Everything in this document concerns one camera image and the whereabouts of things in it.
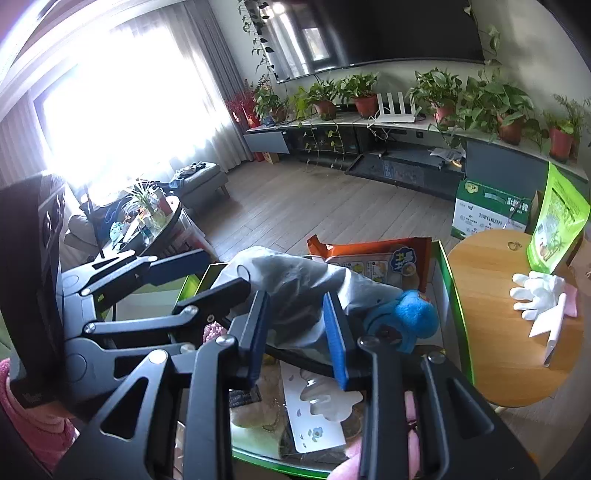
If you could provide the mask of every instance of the television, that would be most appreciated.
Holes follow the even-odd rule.
[[[277,80],[391,60],[482,63],[468,0],[281,0],[257,5]]]

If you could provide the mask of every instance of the blue gripper pad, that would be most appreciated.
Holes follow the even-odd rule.
[[[357,343],[336,293],[324,294],[322,316],[335,380],[345,391],[363,388],[365,380],[368,380],[366,374],[369,372],[364,372],[360,368]]]
[[[262,290],[257,291],[252,302],[248,320],[239,341],[240,348],[246,348],[250,352],[250,365],[248,369],[248,381],[252,386],[261,374],[262,356],[265,353],[267,331],[270,318],[268,318],[269,295]]]

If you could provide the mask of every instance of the orange snack package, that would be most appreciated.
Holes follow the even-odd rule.
[[[350,268],[379,283],[423,293],[427,287],[431,238],[329,245],[314,235],[308,239],[308,250],[315,261]]]

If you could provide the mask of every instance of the gray plastic bag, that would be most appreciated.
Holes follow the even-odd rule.
[[[374,282],[348,268],[294,257],[264,247],[250,247],[238,253],[222,270],[213,287],[235,278],[250,281],[249,299],[230,312],[230,318],[248,313],[254,292],[270,296],[271,325],[267,344],[289,350],[312,360],[330,364],[322,298],[336,291],[352,325],[361,326],[369,309],[397,299],[402,290]]]

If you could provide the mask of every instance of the tv stand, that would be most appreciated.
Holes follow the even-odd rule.
[[[343,148],[334,152],[330,131],[338,128]],[[316,151],[306,148],[309,132],[314,133]],[[362,119],[356,112],[339,112],[334,121],[318,116],[304,122],[286,122],[273,127],[251,128],[244,135],[252,151],[296,156],[309,164],[345,169],[347,175],[383,181],[453,200],[463,178],[478,181],[516,196],[532,198],[544,190],[548,164],[555,164],[585,197],[589,179],[584,169],[571,161],[557,162],[540,153],[533,142],[523,138],[519,146],[501,141],[488,142],[479,132],[458,131],[463,137],[467,159],[458,168],[432,156],[436,147],[447,148],[434,128],[433,118],[413,124],[392,124]]]

